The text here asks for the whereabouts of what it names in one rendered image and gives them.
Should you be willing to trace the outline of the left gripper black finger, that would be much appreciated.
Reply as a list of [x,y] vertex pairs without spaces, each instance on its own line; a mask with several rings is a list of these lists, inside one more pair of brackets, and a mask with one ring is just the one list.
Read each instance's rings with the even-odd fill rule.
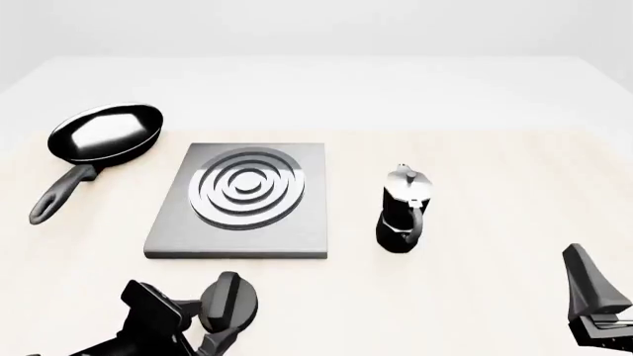
[[237,340],[241,330],[227,328],[224,331],[207,331],[202,343],[196,350],[196,356],[225,356],[225,353]]
[[181,315],[199,315],[202,310],[202,301],[196,300],[171,300],[174,310]]

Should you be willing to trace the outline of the round black stove knob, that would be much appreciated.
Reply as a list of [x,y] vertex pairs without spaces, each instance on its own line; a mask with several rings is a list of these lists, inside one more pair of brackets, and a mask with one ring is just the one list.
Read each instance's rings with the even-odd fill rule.
[[222,272],[201,296],[199,320],[211,334],[236,328],[244,331],[254,321],[258,298],[254,287],[236,272]]

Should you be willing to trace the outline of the black frying pan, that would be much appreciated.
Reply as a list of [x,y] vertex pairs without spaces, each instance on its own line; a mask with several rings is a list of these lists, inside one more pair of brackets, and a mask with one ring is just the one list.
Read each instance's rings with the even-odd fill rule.
[[157,142],[164,119],[145,103],[114,103],[88,109],[59,124],[47,139],[53,156],[72,167],[40,197],[29,213],[30,224],[50,219],[79,183],[90,182],[104,168],[143,155]]

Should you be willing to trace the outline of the flat stove plate with rings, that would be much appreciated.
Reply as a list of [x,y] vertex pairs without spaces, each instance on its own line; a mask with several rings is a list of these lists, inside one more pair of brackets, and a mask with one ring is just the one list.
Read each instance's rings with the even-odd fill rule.
[[150,259],[324,259],[321,143],[193,143],[147,235]]

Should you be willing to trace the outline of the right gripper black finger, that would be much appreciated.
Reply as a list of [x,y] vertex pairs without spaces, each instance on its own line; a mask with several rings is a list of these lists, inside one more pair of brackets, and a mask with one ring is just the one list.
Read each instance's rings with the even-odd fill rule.
[[569,245],[562,255],[569,287],[568,319],[626,310],[626,297],[602,275],[579,243]]

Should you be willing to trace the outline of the black and silver moka pot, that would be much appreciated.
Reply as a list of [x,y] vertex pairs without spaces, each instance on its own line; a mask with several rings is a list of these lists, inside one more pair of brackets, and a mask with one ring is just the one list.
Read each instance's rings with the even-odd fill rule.
[[417,246],[432,187],[425,174],[406,164],[399,164],[387,175],[376,225],[379,245],[395,254],[409,253]]

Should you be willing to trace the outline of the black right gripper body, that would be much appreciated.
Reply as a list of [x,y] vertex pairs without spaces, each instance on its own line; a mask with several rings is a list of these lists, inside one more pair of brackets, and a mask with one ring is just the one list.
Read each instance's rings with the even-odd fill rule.
[[630,306],[582,311],[569,306],[568,327],[578,346],[633,349],[633,319],[619,319]]

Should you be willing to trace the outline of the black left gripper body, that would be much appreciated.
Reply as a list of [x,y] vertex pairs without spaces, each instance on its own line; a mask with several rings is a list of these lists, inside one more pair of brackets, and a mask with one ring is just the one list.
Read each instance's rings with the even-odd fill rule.
[[127,349],[191,349],[183,332],[192,314],[181,301],[169,299],[155,287],[130,280],[121,299],[130,310],[120,331]]

